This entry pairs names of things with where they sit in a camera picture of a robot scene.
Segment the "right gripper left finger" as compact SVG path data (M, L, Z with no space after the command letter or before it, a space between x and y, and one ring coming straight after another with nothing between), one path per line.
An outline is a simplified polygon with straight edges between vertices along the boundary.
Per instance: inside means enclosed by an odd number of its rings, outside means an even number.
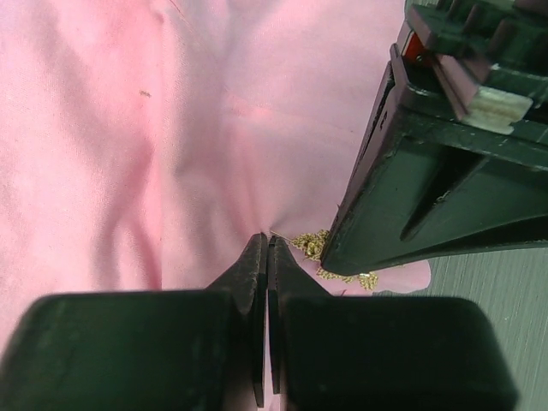
M204 289L47 295L1 359L4 410L256 410L268 240Z

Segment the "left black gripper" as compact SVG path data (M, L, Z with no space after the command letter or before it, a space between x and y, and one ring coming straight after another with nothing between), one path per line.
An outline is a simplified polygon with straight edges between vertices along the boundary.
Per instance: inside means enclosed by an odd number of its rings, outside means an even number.
M437 1L406 12L415 51L432 69L450 119L421 138L471 152L547 152L547 3Z

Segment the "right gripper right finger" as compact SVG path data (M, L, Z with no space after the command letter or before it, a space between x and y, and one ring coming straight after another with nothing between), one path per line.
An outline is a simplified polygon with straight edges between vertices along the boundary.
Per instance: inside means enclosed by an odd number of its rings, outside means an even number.
M272 237L271 381L283 410L513 410L491 322L454 297L334 296Z

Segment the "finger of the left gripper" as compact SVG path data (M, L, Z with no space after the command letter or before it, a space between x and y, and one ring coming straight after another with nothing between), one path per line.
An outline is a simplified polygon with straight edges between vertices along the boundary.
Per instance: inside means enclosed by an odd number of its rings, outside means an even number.
M344 276L547 244L547 113L458 122L430 68L394 55L321 257Z

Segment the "cream flower brooch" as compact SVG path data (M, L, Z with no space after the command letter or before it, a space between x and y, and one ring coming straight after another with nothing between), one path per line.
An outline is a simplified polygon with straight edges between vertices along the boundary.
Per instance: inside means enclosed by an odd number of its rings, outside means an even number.
M270 230L270 233L282 238L290 246L301 251L304 259L315 263L320 263L320 257L330 234L326 229L321 229L315 233L303 233L292 238L288 238L273 230ZM327 271L319 265L316 270L316 275L324 280L337 280L346 284L357 282L365 291L374 291L378 286L378 275L373 271L345 277Z

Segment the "pink t-shirt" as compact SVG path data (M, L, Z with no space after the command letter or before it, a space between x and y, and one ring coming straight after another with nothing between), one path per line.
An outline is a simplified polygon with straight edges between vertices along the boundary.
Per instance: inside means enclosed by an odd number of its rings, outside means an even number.
M331 225L401 1L4 1L1 343L37 299L203 288Z

